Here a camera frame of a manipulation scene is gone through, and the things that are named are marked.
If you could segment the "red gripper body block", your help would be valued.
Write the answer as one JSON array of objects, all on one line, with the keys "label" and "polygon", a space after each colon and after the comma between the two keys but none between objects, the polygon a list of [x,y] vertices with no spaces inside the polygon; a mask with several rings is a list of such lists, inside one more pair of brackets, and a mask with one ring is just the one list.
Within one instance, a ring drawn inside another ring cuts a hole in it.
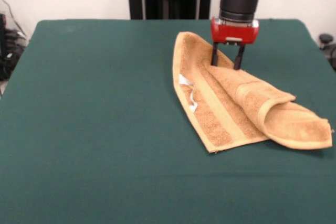
[{"label": "red gripper body block", "polygon": [[259,33],[259,21],[237,23],[213,17],[211,20],[211,35],[213,42],[236,43],[239,45],[253,44]]}]

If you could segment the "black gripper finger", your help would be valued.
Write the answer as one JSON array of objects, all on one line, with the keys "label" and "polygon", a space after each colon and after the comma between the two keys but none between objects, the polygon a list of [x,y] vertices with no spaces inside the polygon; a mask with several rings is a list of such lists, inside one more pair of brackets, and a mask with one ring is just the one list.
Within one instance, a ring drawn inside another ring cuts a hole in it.
[{"label": "black gripper finger", "polygon": [[241,64],[242,64],[241,62],[243,59],[245,47],[246,47],[245,45],[239,46],[239,51],[234,61],[234,70],[239,70],[241,68]]},{"label": "black gripper finger", "polygon": [[212,66],[217,66],[218,64],[217,50],[218,50],[218,42],[213,42],[213,51],[212,51],[212,59],[211,59]]}]

